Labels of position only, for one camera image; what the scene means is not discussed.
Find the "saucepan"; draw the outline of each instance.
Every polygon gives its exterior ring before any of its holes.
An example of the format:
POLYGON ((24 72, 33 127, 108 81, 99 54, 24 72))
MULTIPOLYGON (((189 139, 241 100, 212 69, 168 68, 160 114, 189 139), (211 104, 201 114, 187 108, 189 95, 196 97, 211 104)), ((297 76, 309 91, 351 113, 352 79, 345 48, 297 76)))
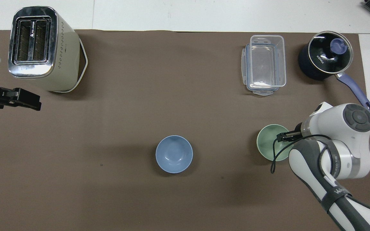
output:
POLYGON ((299 53, 298 62, 302 72, 316 80, 324 80, 335 75, 347 85, 358 101, 370 111, 370 101, 359 85, 345 73, 353 60, 351 43, 345 36, 333 32, 323 31, 314 35, 299 53))

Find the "white table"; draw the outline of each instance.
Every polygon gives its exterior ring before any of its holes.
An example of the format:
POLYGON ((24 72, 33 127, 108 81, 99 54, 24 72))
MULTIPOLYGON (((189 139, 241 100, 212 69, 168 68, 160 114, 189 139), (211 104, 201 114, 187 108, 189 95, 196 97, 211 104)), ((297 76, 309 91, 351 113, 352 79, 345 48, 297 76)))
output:
POLYGON ((25 6, 51 6, 74 29, 358 33, 370 100, 370 13, 362 0, 0 0, 0 30, 25 6))

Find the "lid knob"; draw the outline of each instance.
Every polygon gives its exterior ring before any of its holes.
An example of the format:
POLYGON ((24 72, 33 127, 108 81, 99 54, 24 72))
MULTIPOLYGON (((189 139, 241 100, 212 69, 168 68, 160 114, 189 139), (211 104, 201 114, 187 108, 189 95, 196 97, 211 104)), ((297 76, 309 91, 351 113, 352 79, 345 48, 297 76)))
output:
POLYGON ((334 38, 330 42, 330 51, 335 54, 341 55, 348 50, 348 46, 342 38, 334 38))

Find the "saucepan lid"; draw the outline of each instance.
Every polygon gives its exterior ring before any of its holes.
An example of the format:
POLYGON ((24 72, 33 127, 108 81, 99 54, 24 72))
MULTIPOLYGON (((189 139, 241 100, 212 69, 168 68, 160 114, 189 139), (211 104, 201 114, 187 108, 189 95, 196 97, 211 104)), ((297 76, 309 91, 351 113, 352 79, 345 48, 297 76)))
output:
POLYGON ((308 55, 317 69, 331 74, 345 71, 353 59, 349 41, 345 36, 333 31, 314 35, 308 45, 308 55))

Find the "blue bowl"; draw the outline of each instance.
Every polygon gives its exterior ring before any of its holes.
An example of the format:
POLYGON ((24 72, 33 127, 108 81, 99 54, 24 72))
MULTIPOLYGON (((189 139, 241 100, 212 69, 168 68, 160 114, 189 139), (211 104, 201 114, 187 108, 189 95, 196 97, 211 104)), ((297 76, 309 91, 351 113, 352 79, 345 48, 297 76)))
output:
POLYGON ((182 136, 176 135, 163 138, 155 152, 158 165, 164 171, 172 174, 187 169, 193 156, 191 144, 182 136))

